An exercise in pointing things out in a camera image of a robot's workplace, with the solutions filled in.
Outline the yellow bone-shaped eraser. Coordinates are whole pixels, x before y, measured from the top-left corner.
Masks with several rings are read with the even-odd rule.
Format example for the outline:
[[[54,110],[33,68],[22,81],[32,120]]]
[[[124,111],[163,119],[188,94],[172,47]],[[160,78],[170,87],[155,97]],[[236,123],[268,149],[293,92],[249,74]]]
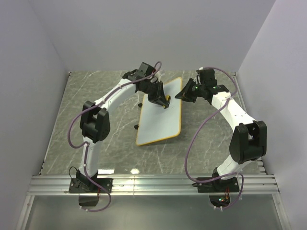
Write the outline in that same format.
[[[167,103],[165,105],[165,109],[167,109],[169,107],[169,105],[170,105],[171,97],[170,97],[170,95],[167,95],[165,98],[166,98],[166,101],[167,101]]]

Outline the yellow framed whiteboard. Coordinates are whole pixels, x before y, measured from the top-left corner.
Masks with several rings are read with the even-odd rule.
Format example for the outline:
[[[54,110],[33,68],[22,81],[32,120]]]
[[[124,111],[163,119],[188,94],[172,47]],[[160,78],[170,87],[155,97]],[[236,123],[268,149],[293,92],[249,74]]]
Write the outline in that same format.
[[[181,132],[182,101],[175,95],[182,90],[182,78],[177,77],[164,84],[164,92],[170,96],[169,107],[149,102],[145,95],[142,101],[136,145],[142,146],[169,138],[177,137]]]

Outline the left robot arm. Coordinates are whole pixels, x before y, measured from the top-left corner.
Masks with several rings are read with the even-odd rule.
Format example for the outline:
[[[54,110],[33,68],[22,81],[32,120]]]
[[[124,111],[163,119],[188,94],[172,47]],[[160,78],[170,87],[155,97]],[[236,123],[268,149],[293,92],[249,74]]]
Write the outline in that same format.
[[[170,97],[164,93],[163,82],[158,76],[162,62],[154,66],[145,62],[138,69],[126,72],[119,83],[105,96],[95,102],[87,101],[83,105],[80,120],[84,148],[80,175],[80,187],[87,193],[97,187],[98,157],[100,144],[110,133],[110,115],[126,99],[137,92],[147,94],[149,102],[167,109]]]

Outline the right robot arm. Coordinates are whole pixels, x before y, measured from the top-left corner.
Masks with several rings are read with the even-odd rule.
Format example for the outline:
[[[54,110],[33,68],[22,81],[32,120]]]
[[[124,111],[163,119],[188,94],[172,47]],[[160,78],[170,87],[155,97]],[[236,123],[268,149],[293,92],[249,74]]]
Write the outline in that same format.
[[[212,178],[206,180],[207,183],[212,182],[214,190],[221,192],[228,187],[229,179],[239,175],[245,166],[266,154],[267,126],[243,110],[233,98],[235,92],[217,83],[216,70],[213,67],[199,68],[196,77],[190,78],[175,98],[193,103],[197,98],[203,98],[216,111],[201,126],[221,114],[233,131],[228,157],[215,169]]]

